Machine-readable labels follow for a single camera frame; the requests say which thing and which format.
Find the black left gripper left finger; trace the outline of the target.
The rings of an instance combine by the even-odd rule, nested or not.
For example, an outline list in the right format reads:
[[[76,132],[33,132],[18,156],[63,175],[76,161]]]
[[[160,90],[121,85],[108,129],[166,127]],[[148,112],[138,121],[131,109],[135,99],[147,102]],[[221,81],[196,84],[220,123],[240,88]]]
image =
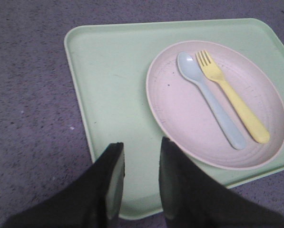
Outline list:
[[[8,218],[4,228],[115,228],[123,195],[123,143],[111,143],[77,180]]]

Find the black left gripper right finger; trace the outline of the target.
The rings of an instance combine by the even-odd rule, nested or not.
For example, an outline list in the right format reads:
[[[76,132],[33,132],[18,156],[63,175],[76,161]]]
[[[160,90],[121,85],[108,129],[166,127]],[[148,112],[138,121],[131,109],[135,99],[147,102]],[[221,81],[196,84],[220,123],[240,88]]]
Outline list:
[[[228,190],[163,137],[159,191],[169,228],[284,228],[284,216]]]

